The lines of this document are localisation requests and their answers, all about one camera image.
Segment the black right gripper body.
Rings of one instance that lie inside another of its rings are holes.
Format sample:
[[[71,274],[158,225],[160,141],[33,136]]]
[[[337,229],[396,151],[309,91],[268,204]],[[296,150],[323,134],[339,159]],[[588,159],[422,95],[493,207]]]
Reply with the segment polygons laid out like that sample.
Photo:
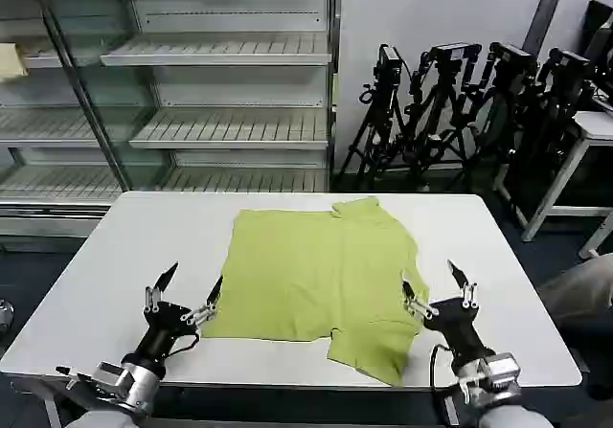
[[[450,348],[453,360],[452,367],[463,367],[477,359],[492,356],[495,352],[481,341],[474,320],[479,307],[463,307],[461,298],[450,298],[432,304],[438,314],[425,318],[424,326],[432,331],[438,331]]]

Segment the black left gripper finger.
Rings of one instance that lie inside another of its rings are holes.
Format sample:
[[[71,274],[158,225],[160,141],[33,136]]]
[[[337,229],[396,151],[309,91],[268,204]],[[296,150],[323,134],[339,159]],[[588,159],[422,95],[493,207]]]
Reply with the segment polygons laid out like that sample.
[[[222,283],[223,277],[220,276],[208,295],[206,302],[202,306],[183,314],[181,316],[181,321],[190,326],[199,326],[213,319],[216,315],[217,302],[220,296]]]
[[[169,286],[179,263],[176,262],[168,270],[163,272],[156,283],[153,286],[147,286],[145,289],[145,312],[158,312],[160,310],[160,303],[162,302],[162,295]]]

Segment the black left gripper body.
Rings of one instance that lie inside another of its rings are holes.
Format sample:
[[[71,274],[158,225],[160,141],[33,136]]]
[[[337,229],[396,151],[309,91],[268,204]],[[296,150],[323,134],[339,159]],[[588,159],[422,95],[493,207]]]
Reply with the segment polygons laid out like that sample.
[[[148,330],[137,348],[132,352],[132,361],[162,365],[167,358],[190,350],[200,340],[197,326],[190,322],[191,311],[178,304],[161,301],[158,310],[145,314]],[[182,349],[174,350],[175,343],[182,337],[193,341]]]

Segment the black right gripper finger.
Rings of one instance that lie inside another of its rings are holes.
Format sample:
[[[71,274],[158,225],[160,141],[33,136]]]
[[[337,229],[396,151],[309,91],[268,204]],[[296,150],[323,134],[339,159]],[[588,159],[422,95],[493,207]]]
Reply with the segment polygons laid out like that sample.
[[[408,309],[419,313],[426,320],[431,320],[434,317],[434,310],[429,304],[419,299],[409,281],[402,281],[402,290],[405,298],[404,303]]]
[[[451,275],[458,284],[462,293],[462,306],[464,309],[478,308],[478,302],[476,299],[476,282],[470,282],[465,274],[465,272],[459,268],[451,259],[447,261],[449,269],[451,271]]]

